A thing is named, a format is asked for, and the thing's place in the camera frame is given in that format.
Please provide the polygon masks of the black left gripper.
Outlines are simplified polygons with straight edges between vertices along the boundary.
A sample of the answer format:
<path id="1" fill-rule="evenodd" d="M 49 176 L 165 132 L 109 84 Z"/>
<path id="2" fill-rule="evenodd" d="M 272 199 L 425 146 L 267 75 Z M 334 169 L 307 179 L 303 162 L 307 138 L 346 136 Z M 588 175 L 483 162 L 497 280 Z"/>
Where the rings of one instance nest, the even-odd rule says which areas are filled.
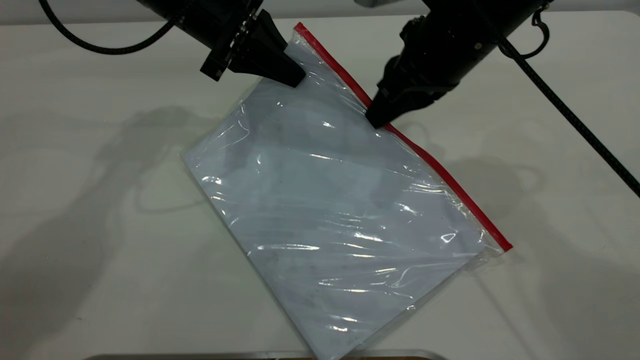
<path id="1" fill-rule="evenodd" d="M 285 50 L 288 43 L 262 0 L 201 0 L 204 44 L 210 52 L 199 69 L 219 81 L 227 69 L 296 88 L 306 71 Z"/>

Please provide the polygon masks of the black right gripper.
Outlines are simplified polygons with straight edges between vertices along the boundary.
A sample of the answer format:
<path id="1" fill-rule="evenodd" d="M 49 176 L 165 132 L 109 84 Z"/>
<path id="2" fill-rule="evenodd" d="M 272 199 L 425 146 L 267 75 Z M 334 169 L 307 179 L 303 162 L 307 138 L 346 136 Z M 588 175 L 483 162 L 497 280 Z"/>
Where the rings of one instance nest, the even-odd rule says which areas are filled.
<path id="1" fill-rule="evenodd" d="M 374 129 L 430 107 L 498 46 L 478 14 L 420 16 L 400 38 L 402 51 L 386 64 L 375 96 L 365 96 L 365 117 Z"/>

